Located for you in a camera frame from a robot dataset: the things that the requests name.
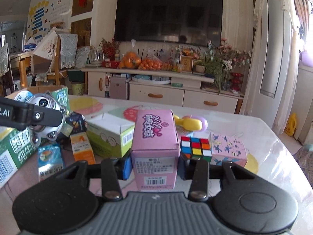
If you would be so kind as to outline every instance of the black tv screen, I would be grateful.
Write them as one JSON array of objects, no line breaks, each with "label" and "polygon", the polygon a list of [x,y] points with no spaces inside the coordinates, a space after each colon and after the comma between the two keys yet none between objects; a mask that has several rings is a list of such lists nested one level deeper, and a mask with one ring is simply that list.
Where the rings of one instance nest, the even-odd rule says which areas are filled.
[{"label": "black tv screen", "polygon": [[220,45],[223,0],[117,0],[115,40]]}]

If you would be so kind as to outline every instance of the wooden drawer handle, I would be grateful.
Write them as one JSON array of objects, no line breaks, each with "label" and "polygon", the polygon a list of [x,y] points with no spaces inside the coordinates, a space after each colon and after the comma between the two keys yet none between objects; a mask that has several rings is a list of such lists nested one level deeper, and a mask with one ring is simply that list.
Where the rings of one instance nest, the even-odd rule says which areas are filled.
[{"label": "wooden drawer handle", "polygon": [[103,83],[103,79],[100,78],[100,79],[99,79],[99,90],[100,90],[100,91],[103,90],[103,88],[102,88],[102,83]]},{"label": "wooden drawer handle", "polygon": [[219,104],[218,102],[209,102],[207,100],[205,100],[203,103],[208,106],[217,106]]},{"label": "wooden drawer handle", "polygon": [[148,94],[149,97],[151,98],[163,98],[163,95],[154,95],[154,94]]}]

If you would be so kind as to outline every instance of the white and green box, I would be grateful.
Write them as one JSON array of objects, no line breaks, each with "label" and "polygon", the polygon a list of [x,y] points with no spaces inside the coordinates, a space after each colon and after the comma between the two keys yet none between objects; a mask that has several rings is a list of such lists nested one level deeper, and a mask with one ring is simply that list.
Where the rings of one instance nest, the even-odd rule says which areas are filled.
[{"label": "white and green box", "polygon": [[87,135],[95,154],[122,158],[131,148],[135,123],[104,113],[87,120]]},{"label": "white and green box", "polygon": [[0,188],[34,152],[27,129],[0,127]]}]

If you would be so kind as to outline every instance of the dining table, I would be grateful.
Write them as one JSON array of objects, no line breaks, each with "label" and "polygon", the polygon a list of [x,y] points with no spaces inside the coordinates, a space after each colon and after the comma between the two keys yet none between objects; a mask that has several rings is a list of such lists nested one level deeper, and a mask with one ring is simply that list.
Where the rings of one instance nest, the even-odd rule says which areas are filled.
[{"label": "dining table", "polygon": [[10,55],[11,68],[19,69],[21,88],[28,86],[27,69],[31,67],[32,51]]},{"label": "dining table", "polygon": [[[71,110],[84,115],[87,123],[89,119],[102,113],[134,122],[136,118],[130,117],[128,110],[141,109],[170,109],[179,117],[188,115],[204,117],[208,122],[208,128],[203,132],[194,132],[194,137],[208,138],[213,132],[240,139],[249,153],[247,169],[286,190],[298,202],[299,213],[291,229],[292,233],[285,234],[313,234],[313,189],[294,157],[261,119],[217,111],[92,96],[69,96],[69,102]],[[66,165],[74,162],[71,149],[65,147],[62,149],[62,154]],[[102,159],[99,156],[95,157],[98,163]],[[19,229],[11,210],[12,202],[18,194],[36,183],[38,183],[38,156],[34,154],[0,190],[1,235],[18,233]],[[126,197],[129,191],[137,191],[133,173],[127,181],[120,180],[119,183]],[[175,188],[169,191],[181,191],[187,196],[190,184],[190,180],[182,180],[177,176]],[[101,195],[100,181],[91,180],[89,190],[96,195]],[[219,181],[209,179],[208,194],[214,196],[219,191]]]}]

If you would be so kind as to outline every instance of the pink cardboard box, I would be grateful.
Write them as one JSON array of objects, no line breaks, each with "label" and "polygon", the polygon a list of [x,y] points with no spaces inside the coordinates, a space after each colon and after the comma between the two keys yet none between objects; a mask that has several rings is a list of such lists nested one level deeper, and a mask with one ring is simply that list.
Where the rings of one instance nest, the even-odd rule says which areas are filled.
[{"label": "pink cardboard box", "polygon": [[174,188],[180,146],[171,110],[138,110],[131,149],[139,190]]},{"label": "pink cardboard box", "polygon": [[211,133],[212,159],[210,164],[222,165],[222,161],[231,161],[244,167],[247,152],[241,140],[224,134]]}]

